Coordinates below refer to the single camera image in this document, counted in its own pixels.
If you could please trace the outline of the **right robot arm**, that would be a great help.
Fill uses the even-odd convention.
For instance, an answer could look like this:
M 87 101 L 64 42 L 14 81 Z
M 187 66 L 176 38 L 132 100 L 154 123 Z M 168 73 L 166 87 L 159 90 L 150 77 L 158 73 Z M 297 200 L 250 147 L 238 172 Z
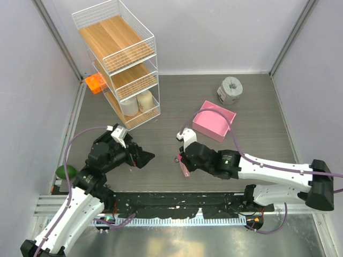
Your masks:
M 333 176 L 322 160 L 311 164 L 275 162 L 235 150 L 216 152 L 198 142 L 180 147 L 180 157 L 189 172 L 200 169 L 220 179 L 270 182 L 270 186 L 246 186 L 242 203 L 249 211 L 277 202 L 301 201 L 315 210 L 334 210 Z

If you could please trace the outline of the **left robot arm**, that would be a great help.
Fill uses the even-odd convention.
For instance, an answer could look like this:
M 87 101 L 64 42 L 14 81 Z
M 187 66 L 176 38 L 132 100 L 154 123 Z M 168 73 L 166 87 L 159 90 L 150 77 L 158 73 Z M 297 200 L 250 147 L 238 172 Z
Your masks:
M 22 255 L 67 256 L 91 221 L 114 208 L 115 193 L 105 186 L 106 173 L 124 163 L 141 169 L 154 157 L 131 140 L 125 146 L 112 138 L 95 140 L 66 200 L 35 239 L 23 242 Z

